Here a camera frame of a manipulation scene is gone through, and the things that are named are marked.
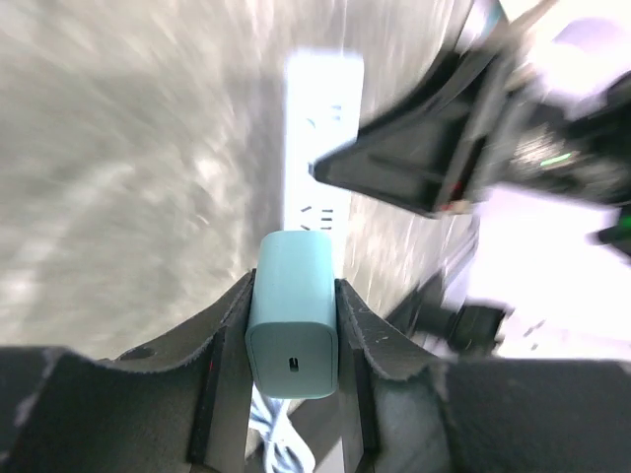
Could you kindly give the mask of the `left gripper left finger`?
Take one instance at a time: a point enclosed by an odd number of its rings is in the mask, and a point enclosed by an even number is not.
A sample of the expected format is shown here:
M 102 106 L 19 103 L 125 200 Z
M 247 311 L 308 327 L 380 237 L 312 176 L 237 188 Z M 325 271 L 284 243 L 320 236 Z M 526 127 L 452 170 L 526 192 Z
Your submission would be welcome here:
M 63 347 L 1 351 L 5 472 L 240 472 L 254 277 L 114 360 Z

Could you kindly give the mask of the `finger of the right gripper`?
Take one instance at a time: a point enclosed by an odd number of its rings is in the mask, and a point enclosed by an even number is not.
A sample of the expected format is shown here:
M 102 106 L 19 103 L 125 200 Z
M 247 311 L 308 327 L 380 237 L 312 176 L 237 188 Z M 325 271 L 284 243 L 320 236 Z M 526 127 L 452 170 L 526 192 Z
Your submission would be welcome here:
M 356 140 L 311 165 L 313 178 L 422 216 L 449 206 L 456 148 L 493 55 L 442 50 L 418 85 L 360 127 Z

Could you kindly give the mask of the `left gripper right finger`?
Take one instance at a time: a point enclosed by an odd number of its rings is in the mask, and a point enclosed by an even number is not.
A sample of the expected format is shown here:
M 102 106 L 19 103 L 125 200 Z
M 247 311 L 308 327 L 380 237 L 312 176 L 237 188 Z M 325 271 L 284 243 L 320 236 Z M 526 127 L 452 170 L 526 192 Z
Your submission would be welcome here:
M 630 366 L 441 359 L 335 285 L 349 472 L 626 472 Z

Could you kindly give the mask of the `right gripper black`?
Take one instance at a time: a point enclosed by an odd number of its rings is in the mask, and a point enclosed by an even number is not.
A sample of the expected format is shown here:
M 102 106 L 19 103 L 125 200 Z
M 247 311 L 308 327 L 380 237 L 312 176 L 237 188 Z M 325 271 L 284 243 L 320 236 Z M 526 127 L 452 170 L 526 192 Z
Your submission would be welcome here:
M 474 1 L 467 44 L 498 52 L 505 109 L 481 150 L 469 200 L 509 182 L 597 204 L 630 202 L 630 4 Z

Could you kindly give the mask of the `blue long power strip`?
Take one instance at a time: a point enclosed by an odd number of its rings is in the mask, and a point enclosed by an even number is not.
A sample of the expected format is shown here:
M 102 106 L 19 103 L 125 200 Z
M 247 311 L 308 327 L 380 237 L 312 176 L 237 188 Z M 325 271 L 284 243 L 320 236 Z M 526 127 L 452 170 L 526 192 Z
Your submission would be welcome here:
M 346 237 L 350 193 L 312 176 L 316 161 L 356 140 L 364 85 L 357 54 L 299 50 L 285 66 L 283 228 Z

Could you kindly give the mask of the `green charger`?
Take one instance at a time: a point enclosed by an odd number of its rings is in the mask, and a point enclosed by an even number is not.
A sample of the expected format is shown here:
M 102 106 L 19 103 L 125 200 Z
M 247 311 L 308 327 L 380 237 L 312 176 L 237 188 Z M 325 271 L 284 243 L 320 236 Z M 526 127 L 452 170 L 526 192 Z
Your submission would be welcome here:
M 319 399 L 336 390 L 337 311 L 326 234 L 281 231 L 263 239 L 245 344 L 262 394 Z

